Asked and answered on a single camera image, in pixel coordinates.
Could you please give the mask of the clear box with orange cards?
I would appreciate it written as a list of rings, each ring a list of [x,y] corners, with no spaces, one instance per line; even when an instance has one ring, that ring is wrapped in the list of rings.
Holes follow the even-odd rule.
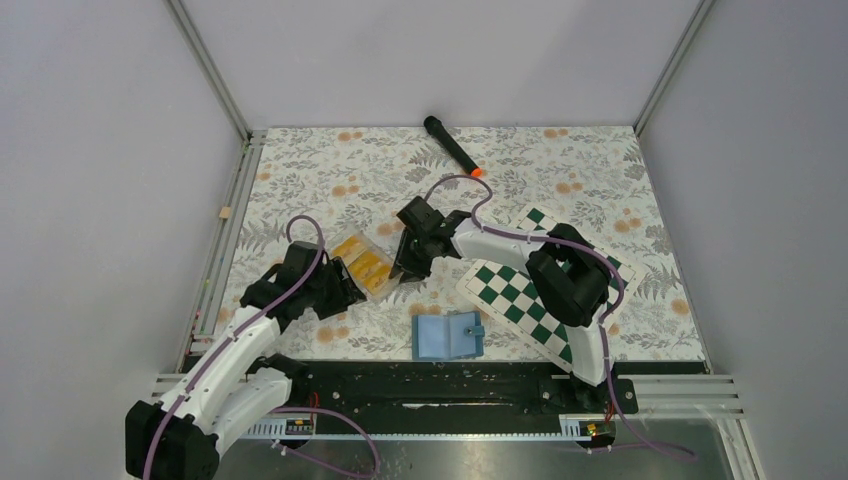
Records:
[[[342,260],[368,299],[382,301],[398,285],[399,278],[392,276],[393,259],[363,230],[348,226],[331,239],[329,246],[330,257]]]

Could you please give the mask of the blue card holder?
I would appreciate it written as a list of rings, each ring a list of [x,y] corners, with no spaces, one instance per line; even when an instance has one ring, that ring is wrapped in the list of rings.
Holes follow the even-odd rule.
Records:
[[[416,362],[474,359],[484,355],[485,327],[478,311],[414,315],[411,356]]]

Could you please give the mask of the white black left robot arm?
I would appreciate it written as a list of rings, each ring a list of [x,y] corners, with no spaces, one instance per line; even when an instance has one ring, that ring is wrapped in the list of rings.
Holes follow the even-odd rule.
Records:
[[[248,368],[307,311],[320,319],[363,302],[340,257],[292,243],[282,262],[250,284],[230,324],[178,384],[125,417],[125,469],[138,479],[211,479],[225,453],[274,408],[296,411],[310,385],[279,357],[240,385]]]

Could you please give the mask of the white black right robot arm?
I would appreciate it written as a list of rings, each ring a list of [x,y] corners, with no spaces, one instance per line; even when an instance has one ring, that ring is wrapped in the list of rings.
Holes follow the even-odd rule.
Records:
[[[607,379],[613,360],[601,326],[623,301],[627,286],[617,262],[606,257],[573,226],[522,231],[487,225],[474,213],[444,215],[417,196],[397,214],[403,225],[392,277],[402,283],[426,279],[437,258],[482,260],[526,277],[545,316],[561,328],[578,379],[575,402],[597,412],[613,398]]]

